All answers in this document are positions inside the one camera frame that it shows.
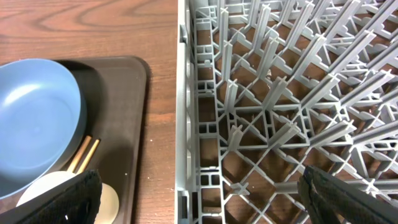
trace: brown tray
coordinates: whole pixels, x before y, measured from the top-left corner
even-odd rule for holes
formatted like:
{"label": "brown tray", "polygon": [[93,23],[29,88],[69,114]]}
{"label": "brown tray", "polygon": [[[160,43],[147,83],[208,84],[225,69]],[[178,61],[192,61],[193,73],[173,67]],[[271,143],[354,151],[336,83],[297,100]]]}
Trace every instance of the brown tray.
{"label": "brown tray", "polygon": [[[91,144],[95,139],[101,139],[87,169],[98,169],[102,181],[118,193],[119,213],[114,223],[130,223],[146,69],[134,57],[58,62],[72,72],[84,94],[87,104],[86,135],[93,137]],[[0,210],[5,212],[15,207],[20,196],[17,194],[0,200]]]}

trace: wooden table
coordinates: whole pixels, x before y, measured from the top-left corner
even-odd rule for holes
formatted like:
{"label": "wooden table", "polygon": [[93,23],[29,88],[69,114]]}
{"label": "wooden table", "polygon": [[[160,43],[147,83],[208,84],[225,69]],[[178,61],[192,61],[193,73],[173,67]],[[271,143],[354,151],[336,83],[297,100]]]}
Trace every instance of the wooden table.
{"label": "wooden table", "polygon": [[136,223],[174,222],[176,46],[175,0],[0,0],[0,64],[118,55],[148,63]]}

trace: chopsticks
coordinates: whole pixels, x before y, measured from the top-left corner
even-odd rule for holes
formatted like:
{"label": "chopsticks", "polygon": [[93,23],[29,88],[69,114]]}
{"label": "chopsticks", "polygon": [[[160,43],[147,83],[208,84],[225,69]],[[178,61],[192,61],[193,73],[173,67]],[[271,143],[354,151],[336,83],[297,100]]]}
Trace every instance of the chopsticks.
{"label": "chopsticks", "polygon": [[[77,165],[79,164],[81,157],[84,155],[84,153],[85,153],[90,141],[91,141],[91,136],[86,136],[85,140],[83,141],[83,143],[81,144],[79,150],[77,151],[75,157],[71,161],[71,163],[70,163],[70,165],[69,165],[69,167],[67,169],[68,172],[74,172],[75,171],[75,169],[76,169]],[[99,144],[100,144],[100,140],[99,139],[95,140],[93,146],[88,151],[87,156],[85,157],[85,159],[81,163],[80,168],[78,169],[76,174],[80,174],[86,169],[88,163],[90,162],[91,158],[93,157],[93,154],[96,151],[96,149],[97,149]]]}

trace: dish rack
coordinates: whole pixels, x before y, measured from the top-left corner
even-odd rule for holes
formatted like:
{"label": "dish rack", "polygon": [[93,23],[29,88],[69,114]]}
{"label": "dish rack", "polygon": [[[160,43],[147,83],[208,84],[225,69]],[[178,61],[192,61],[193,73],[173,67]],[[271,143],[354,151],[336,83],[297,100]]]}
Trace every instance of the dish rack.
{"label": "dish rack", "polygon": [[397,8],[179,0],[175,222],[310,222],[307,165],[398,206]]}

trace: blue plate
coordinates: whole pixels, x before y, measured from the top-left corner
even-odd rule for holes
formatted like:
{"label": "blue plate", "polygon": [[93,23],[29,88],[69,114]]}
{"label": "blue plate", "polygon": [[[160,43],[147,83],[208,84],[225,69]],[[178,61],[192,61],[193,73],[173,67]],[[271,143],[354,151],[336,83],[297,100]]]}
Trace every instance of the blue plate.
{"label": "blue plate", "polygon": [[64,66],[27,59],[0,67],[0,199],[64,165],[85,124],[85,101]]}

